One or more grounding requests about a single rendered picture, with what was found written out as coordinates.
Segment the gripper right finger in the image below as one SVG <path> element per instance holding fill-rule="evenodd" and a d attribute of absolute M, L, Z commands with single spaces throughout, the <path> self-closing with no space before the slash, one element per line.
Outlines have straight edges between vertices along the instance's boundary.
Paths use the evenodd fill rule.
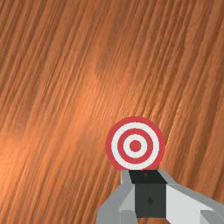
<path fill-rule="evenodd" d="M 150 217 L 171 224 L 224 224 L 224 204 L 177 183 L 165 170 L 150 171 Z"/>

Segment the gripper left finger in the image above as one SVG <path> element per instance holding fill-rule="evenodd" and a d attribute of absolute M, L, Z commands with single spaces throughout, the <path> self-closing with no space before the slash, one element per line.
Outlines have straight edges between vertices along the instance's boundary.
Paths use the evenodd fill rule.
<path fill-rule="evenodd" d="M 99 207 L 96 224 L 137 224 L 138 218 L 148 218 L 149 212 L 136 206 L 135 190 L 130 173 L 121 171 L 121 184 Z"/>

